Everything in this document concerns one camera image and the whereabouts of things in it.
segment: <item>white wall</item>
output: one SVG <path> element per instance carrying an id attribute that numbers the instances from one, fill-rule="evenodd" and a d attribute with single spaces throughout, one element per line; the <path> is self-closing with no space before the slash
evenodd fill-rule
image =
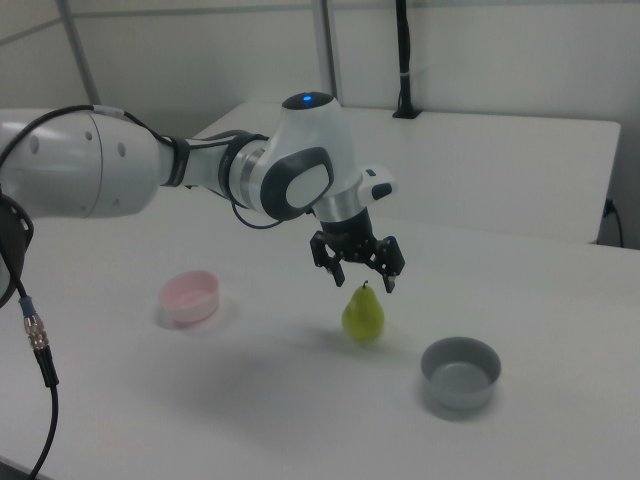
<path id="1" fill-rule="evenodd" d="M 244 101 L 322 89 L 309 0 L 70 6 L 102 103 L 166 133 L 194 135 Z"/>
<path id="2" fill-rule="evenodd" d="M 85 103 L 53 1 L 0 1 L 0 108 Z"/>
<path id="3" fill-rule="evenodd" d="M 395 108 L 394 4 L 334 1 L 348 106 Z M 409 23 L 414 98 L 424 109 L 621 123 L 610 195 L 627 245 L 640 248 L 640 4 L 421 6 Z M 612 217 L 601 241 L 617 244 Z"/>

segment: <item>green pear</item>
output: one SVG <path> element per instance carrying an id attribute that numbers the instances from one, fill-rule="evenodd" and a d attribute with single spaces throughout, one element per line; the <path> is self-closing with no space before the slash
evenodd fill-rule
<path id="1" fill-rule="evenodd" d="M 358 287 L 344 309 L 342 326 L 357 341 L 374 340 L 382 333 L 384 311 L 367 282 Z"/>

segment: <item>cable connector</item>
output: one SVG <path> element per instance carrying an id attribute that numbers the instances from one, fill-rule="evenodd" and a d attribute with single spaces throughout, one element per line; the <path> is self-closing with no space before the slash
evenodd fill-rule
<path id="1" fill-rule="evenodd" d="M 36 312 L 31 297 L 21 298 L 20 306 L 24 315 L 24 330 L 27 332 L 27 337 L 29 337 L 29 343 L 33 348 L 36 361 L 40 365 L 44 384 L 47 388 L 54 387 L 60 381 L 58 380 L 56 367 L 53 364 L 49 338 L 47 337 L 47 331 L 44 329 L 44 323 L 42 323 L 40 315 Z"/>

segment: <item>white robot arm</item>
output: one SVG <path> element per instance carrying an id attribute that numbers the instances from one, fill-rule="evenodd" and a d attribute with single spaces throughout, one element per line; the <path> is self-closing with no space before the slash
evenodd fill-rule
<path id="1" fill-rule="evenodd" d="M 313 213 L 318 267 L 338 286 L 341 260 L 383 275 L 388 292 L 404 266 L 394 237 L 378 241 L 367 206 L 396 189 L 381 166 L 359 168 L 349 125 L 331 96 L 303 93 L 282 104 L 271 139 L 244 131 L 208 139 L 162 137 L 110 107 L 55 116 L 28 133 L 44 110 L 0 110 L 0 242 L 22 270 L 32 235 L 29 216 L 97 218 L 134 214 L 158 186 L 201 186 L 277 221 Z M 333 251 L 327 252 L 326 246 Z M 0 263 L 0 306 L 13 293 Z"/>

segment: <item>table surface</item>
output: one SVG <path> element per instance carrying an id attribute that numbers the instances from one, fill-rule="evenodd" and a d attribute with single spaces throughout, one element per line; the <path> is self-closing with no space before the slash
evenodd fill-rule
<path id="1" fill-rule="evenodd" d="M 305 216 L 241 225 L 205 191 L 141 214 L 43 219 L 23 275 L 60 376 L 56 480 L 602 479 L 637 474 L 640 254 L 374 216 L 407 259 L 393 294 L 362 266 L 317 269 Z M 171 276 L 218 275 L 221 309 L 176 328 Z M 369 280 L 386 313 L 354 344 L 340 316 Z M 0 312 L 0 455 L 35 462 L 49 398 L 15 299 Z M 425 396 L 420 357 L 447 336 L 495 348 L 496 396 L 469 415 Z"/>
<path id="2" fill-rule="evenodd" d="M 245 103 L 205 130 L 271 135 L 280 105 Z M 356 160 L 382 164 L 399 191 L 371 208 L 425 223 L 588 243 L 602 220 L 614 122 L 345 109 Z"/>

